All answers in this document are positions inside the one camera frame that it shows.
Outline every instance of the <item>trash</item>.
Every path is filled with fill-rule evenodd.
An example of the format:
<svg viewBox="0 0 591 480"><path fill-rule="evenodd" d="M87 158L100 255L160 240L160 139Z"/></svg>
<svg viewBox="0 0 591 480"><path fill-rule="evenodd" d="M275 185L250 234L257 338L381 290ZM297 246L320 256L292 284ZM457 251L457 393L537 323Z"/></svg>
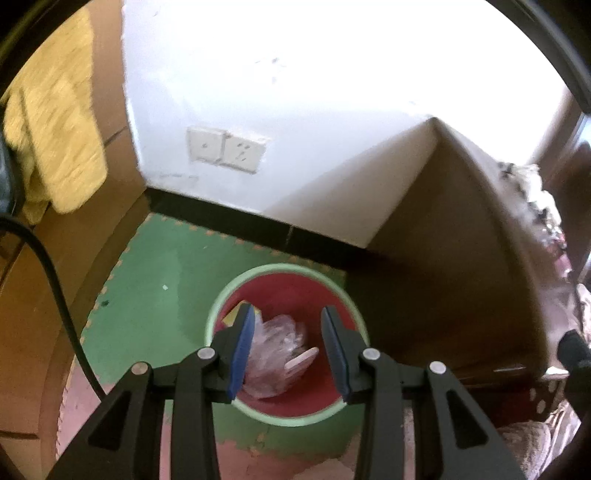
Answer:
<svg viewBox="0 0 591 480"><path fill-rule="evenodd" d="M257 315L244 391L255 398L287 391L320 352L318 347L304 348L305 339L303 325L296 324L289 315L278 315L268 322L262 322Z"/></svg>

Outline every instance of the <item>dark wood furniture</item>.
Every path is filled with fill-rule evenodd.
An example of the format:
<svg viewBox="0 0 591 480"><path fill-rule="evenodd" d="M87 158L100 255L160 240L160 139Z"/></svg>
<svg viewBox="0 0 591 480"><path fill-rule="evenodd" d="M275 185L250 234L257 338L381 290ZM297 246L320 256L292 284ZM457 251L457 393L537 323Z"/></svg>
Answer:
<svg viewBox="0 0 591 480"><path fill-rule="evenodd" d="M411 365L441 360L472 385L561 368L572 287L547 234L490 156L434 127L435 152L349 270L372 344Z"/></svg>

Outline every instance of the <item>wall socket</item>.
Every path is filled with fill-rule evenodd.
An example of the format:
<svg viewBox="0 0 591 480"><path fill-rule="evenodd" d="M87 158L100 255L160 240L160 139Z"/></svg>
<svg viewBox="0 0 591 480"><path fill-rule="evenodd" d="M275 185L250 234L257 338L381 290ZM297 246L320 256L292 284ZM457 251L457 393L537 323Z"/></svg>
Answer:
<svg viewBox="0 0 591 480"><path fill-rule="evenodd" d="M222 154L222 165L256 173L267 148L266 139L250 140L228 134Z"/></svg>
<svg viewBox="0 0 591 480"><path fill-rule="evenodd" d="M189 127L187 131L192 160L217 163L222 158L226 131L218 128Z"/></svg>

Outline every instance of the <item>black object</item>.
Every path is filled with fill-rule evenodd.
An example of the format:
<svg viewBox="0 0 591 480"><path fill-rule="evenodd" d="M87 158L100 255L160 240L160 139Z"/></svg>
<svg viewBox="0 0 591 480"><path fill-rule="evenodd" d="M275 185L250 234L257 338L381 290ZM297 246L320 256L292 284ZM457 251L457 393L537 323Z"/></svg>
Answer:
<svg viewBox="0 0 591 480"><path fill-rule="evenodd" d="M581 420L573 440L542 472L539 480L578 480L589 477L591 453L591 350L576 330L558 344L558 360L569 371L564 396Z"/></svg>
<svg viewBox="0 0 591 480"><path fill-rule="evenodd" d="M0 213L17 215L24 202L21 169L4 138L4 107L0 105Z"/></svg>
<svg viewBox="0 0 591 480"><path fill-rule="evenodd" d="M403 479L403 398L413 402L417 480L525 478L485 413L441 362L429 369L396 363L367 348L334 307L322 312L322 337L343 399L366 405L356 480Z"/></svg>
<svg viewBox="0 0 591 480"><path fill-rule="evenodd" d="M212 403L230 403L242 386L254 332L243 304L211 347L179 364L136 363L115 385L56 463L48 480L157 480L165 400L174 400L171 480L219 480ZM418 480L522 480L523 474L484 413L443 364L400 365L366 349L334 307L322 313L331 370L348 403L365 403L355 478L402 480L403 398L415 405Z"/></svg>
<svg viewBox="0 0 591 480"><path fill-rule="evenodd" d="M134 364L47 479L158 480L164 402L174 399L171 478L219 480L212 402L230 403L242 386L254 324L254 309L243 304L211 347L166 367Z"/></svg>
<svg viewBox="0 0 591 480"><path fill-rule="evenodd" d="M74 354L78 360L78 363L80 364L80 367L82 368L82 371L84 372L86 379L88 380L88 383L92 387L92 390L94 390L99 399L102 400L105 398L105 391L103 390L103 387L100 386L99 381L92 371L84 350L82 349L82 345L78 340L78 335L76 334L76 329L74 328L74 323L72 322L70 310L68 310L66 298L64 297L63 290L61 289L60 279L57 276L56 268L51 262L51 258L47 253L47 250L45 250L45 247L41 241L35 236L29 227L4 212L0 212L0 232L13 233L19 237L31 248L31 250L33 250L39 259L39 262L41 262L43 270L45 271L45 275L47 276L47 281L51 287L53 298L55 299L57 308L60 312L61 322L64 325L64 330L66 331L68 340L74 349Z"/></svg>

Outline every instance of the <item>fabric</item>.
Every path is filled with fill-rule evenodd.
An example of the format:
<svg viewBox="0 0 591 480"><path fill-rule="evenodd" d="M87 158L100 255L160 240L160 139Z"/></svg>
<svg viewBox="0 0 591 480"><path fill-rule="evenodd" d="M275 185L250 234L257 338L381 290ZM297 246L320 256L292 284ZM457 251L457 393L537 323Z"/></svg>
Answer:
<svg viewBox="0 0 591 480"><path fill-rule="evenodd" d="M90 16L82 9L56 30L11 83L4 132L25 184L23 212L41 220L80 207L106 179L102 139L92 111Z"/></svg>
<svg viewBox="0 0 591 480"><path fill-rule="evenodd" d="M498 429L528 480L538 478L548 457L551 433L539 421L513 423Z"/></svg>

